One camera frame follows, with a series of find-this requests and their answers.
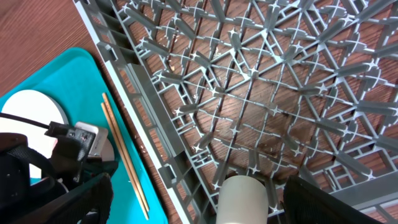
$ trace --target wooden chopstick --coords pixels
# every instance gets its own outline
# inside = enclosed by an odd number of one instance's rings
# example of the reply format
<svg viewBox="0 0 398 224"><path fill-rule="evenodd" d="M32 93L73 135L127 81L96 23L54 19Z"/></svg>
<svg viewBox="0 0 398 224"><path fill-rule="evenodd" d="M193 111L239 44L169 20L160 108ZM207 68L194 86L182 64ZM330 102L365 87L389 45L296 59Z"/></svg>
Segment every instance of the wooden chopstick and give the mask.
<svg viewBox="0 0 398 224"><path fill-rule="evenodd" d="M108 113L109 113L109 115L111 117L111 121L112 121L112 123L113 123L113 125L115 127L116 136L119 139L119 142L120 142L120 145L122 147L122 151L123 151L124 157L126 157L126 159L127 159L128 168L130 169L132 177L134 178L134 181L136 182L136 185L137 185L137 188L138 188L138 192L139 192L139 194L141 196L142 201L144 202L145 209L147 211L149 211L148 202L147 202L146 197L144 195L144 191L143 191L143 189L141 187L141 183L139 182L136 170L134 169L134 166L133 166L133 164L131 162L131 158L130 158L129 152L127 150L127 147L126 147L126 145L124 143L124 139L122 137L122 134L120 132L118 122L116 121L116 117L114 116L114 113L113 113L113 110L112 110L112 107L111 107L111 103L109 102L109 99L108 99L108 96L106 96L106 93L103 93L102 97L104 98L106 109L108 110Z"/></svg>
<svg viewBox="0 0 398 224"><path fill-rule="evenodd" d="M115 130L115 127L114 127L114 125L112 123L111 117L110 117L110 115L108 113L108 110L106 109L106 106L105 106L104 103L101 104L101 107L102 107L102 110L104 111L105 118L106 118L106 120L107 120L107 122L109 124L110 129L111 129L114 141L116 143L116 147L117 147L117 149L119 151L119 154L120 154L120 156L122 158L123 164L126 167L127 174L128 174L128 176L130 178L130 182L131 182L131 185L132 185L132 187L134 189L134 192L136 193L139 205L141 206L141 210L144 213L145 219L149 220L148 213L147 213L147 210L146 210L146 208L144 206L144 202L142 201L141 195L140 195L140 193L138 191L138 188L137 188L137 185L136 185L136 181L132 177L132 173L131 173L130 169L128 169L128 162L127 162L128 160L124 156L124 153L123 153L123 150L122 150L122 147L121 147L121 143L119 142L119 139L116 137L116 130Z"/></svg>

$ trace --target dish rack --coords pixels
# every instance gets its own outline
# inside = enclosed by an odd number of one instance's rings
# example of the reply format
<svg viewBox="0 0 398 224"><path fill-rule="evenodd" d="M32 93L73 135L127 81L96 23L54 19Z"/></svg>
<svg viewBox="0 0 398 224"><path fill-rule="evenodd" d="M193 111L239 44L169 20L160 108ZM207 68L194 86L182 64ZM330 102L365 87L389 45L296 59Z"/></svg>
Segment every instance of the dish rack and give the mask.
<svg viewBox="0 0 398 224"><path fill-rule="evenodd" d="M398 198L397 1L74 3L183 223L213 223L232 175L269 216L289 175L358 210Z"/></svg>

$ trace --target teal tray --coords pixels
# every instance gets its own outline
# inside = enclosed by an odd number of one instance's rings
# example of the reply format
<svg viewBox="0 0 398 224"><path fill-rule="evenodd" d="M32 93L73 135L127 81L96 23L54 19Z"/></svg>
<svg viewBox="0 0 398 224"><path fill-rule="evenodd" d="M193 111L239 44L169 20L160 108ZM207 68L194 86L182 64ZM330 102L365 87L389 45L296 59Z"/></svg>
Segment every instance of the teal tray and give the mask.
<svg viewBox="0 0 398 224"><path fill-rule="evenodd" d="M84 121L109 129L101 108L101 102L103 102L101 94L107 93L149 204L149 221L146 221L129 182L127 171L117 153L112 135L109 134L108 138L115 149L119 168L112 176L114 198L108 223L168 223L148 173L126 126L123 125L120 112L117 110L93 57L87 51L79 48L66 50L0 98L0 108L4 106L11 95L21 90L37 90L53 98L64 109L69 123L72 125L77 121Z"/></svg>

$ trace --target white cylinder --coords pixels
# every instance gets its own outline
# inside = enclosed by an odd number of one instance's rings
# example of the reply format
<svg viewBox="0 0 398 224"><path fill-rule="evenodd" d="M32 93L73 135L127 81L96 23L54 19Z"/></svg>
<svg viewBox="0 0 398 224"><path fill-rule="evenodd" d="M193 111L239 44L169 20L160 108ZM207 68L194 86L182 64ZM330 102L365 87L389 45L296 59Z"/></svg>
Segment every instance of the white cylinder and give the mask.
<svg viewBox="0 0 398 224"><path fill-rule="evenodd" d="M267 219L267 190L258 180L237 175L224 181L216 224L265 224Z"/></svg>

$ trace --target wood grain surface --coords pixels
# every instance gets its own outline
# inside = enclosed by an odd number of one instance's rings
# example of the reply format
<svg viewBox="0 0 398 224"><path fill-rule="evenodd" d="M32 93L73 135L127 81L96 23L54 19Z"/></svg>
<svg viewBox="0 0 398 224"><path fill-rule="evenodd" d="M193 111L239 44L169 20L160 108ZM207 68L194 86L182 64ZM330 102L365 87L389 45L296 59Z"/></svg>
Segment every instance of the wood grain surface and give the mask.
<svg viewBox="0 0 398 224"><path fill-rule="evenodd" d="M72 0L1 0L0 43L0 96L70 47L89 51L104 79L111 80ZM120 106L115 88L110 89ZM131 121L127 123L131 135L137 136L136 144L142 146ZM169 222L181 223L146 149L137 148Z"/></svg>

